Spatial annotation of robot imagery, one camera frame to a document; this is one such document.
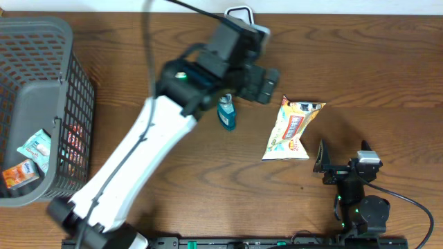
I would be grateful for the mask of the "yellow white snack bag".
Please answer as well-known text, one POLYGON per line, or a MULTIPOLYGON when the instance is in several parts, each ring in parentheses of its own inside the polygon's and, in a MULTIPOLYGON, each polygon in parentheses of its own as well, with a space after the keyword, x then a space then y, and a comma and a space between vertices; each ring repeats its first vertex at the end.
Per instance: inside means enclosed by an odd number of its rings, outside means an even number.
POLYGON ((262 160, 309 159, 300 138, 325 105, 324 102, 293 102, 283 95, 262 160))

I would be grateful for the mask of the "teal mouthwash bottle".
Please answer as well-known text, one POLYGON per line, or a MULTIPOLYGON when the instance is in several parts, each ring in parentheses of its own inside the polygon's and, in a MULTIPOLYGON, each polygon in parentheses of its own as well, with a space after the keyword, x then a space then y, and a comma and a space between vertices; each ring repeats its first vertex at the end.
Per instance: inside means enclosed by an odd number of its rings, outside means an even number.
POLYGON ((234 130, 236 126, 236 110, 231 94, 220 97, 217 103, 217 116, 221 125, 228 131, 234 130))

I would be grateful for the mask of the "light green wet wipes pack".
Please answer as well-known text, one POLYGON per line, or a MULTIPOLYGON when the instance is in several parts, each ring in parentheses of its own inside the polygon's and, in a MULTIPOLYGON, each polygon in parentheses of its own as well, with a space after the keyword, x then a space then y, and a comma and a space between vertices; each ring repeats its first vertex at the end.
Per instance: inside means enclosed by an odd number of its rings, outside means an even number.
POLYGON ((39 169, 47 174, 51 152, 51 137, 44 129, 40 129, 32 135, 17 152, 31 159, 39 169))

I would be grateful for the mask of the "orange tissue pack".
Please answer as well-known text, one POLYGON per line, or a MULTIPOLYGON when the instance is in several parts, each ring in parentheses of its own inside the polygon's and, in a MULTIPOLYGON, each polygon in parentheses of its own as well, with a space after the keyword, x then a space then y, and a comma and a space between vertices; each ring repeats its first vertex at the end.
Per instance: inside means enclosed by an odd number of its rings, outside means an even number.
POLYGON ((15 190, 39 178, 37 166, 31 159, 2 171, 3 179, 9 190, 15 190))

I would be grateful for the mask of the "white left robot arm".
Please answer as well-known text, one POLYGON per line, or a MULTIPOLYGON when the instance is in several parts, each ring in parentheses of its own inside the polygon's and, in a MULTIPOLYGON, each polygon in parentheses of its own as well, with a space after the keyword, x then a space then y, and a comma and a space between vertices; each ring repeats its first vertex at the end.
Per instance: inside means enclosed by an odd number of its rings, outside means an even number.
POLYGON ((151 79, 135 123, 94 177, 48 205, 75 248, 147 248, 127 215, 148 179, 201 116, 228 93, 268 104, 280 74, 256 64, 270 30, 225 16, 206 44, 193 44, 151 79))

